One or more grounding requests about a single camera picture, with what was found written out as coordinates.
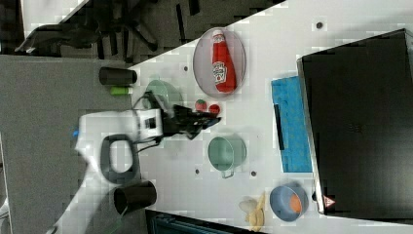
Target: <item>mug handle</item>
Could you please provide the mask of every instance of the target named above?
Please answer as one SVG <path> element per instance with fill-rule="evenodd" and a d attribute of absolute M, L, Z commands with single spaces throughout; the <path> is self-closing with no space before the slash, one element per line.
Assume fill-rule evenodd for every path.
<path fill-rule="evenodd" d="M 234 175 L 234 169 L 231 169 L 231 173 L 229 175 L 225 175 L 227 171 L 225 172 L 221 172 L 222 173 L 222 178 L 229 178 L 232 177 Z"/>

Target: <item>gray carpet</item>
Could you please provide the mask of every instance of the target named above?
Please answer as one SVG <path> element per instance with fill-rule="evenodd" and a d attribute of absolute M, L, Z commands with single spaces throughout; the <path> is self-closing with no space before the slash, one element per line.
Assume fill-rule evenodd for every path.
<path fill-rule="evenodd" d="M 282 2 L 282 0 L 199 0 L 199 11 L 191 16 L 191 0 L 159 0 L 158 3 L 148 3 L 140 10 L 138 16 L 142 22 L 140 30 L 148 35 L 149 30 L 157 39 L 159 47 L 151 52 L 139 39 L 130 34 L 129 56 L 133 63 L 140 63 L 153 58 L 186 42 L 197 39 L 204 32 L 216 26 L 226 26 L 242 20 L 255 13 Z M 179 30 L 176 6 L 179 5 L 182 15 L 182 29 Z M 111 56 L 109 38 L 103 39 L 105 59 L 122 60 L 122 35 L 117 34 L 118 51 Z M 96 44 L 91 49 L 73 49 L 61 47 L 61 55 L 66 58 L 97 59 Z"/>
<path fill-rule="evenodd" d="M 120 63 L 0 56 L 0 132 L 14 233 L 45 233 L 77 192 L 87 166 L 73 150 L 79 117 L 131 108 L 131 97 L 112 97 L 98 82 L 102 66 Z M 109 233 L 118 217 L 107 195 L 87 233 Z M 116 233 L 146 232 L 144 211 L 137 211 L 125 216 Z"/>

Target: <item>office chair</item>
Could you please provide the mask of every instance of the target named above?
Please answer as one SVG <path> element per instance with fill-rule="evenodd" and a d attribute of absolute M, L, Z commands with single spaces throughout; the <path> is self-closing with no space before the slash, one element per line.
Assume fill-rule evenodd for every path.
<path fill-rule="evenodd" d="M 90 0 L 75 15 L 59 24 L 48 24 L 37 27 L 24 42 L 16 48 L 16 52 L 29 52 L 37 56 L 55 56 L 59 54 L 61 45 L 76 49 L 91 48 L 97 43 L 97 53 L 104 59 L 102 38 L 109 36 L 112 55 L 118 54 L 116 32 L 124 30 L 124 60 L 131 62 L 127 57 L 129 32 L 138 37 L 151 51 L 158 49 L 158 43 L 149 42 L 136 28 L 140 22 L 136 19 L 139 8 L 147 1 L 139 1 L 128 11 L 127 0 L 122 0 L 123 15 L 114 19 L 112 0 Z M 51 53 L 51 47 L 56 46 L 56 53 Z"/>

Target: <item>black mug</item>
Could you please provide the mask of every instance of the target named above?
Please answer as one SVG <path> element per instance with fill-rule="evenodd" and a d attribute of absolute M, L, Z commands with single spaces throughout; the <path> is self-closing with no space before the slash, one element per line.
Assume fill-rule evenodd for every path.
<path fill-rule="evenodd" d="M 104 86 L 128 86 L 137 80 L 133 70 L 102 67 L 99 71 L 100 84 Z"/>
<path fill-rule="evenodd" d="M 116 211 L 122 214 L 143 209 L 155 204 L 157 193 L 155 186 L 150 181 L 139 182 L 115 190 L 114 202 Z"/>

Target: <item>ketchup bottle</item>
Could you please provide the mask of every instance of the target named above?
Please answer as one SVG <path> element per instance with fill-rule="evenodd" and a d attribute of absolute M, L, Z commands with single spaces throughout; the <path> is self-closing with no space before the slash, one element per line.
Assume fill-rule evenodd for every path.
<path fill-rule="evenodd" d="M 212 72 L 216 89 L 222 93 L 231 93 L 237 88 L 237 79 L 224 33 L 221 30 L 213 31 L 212 40 Z"/>

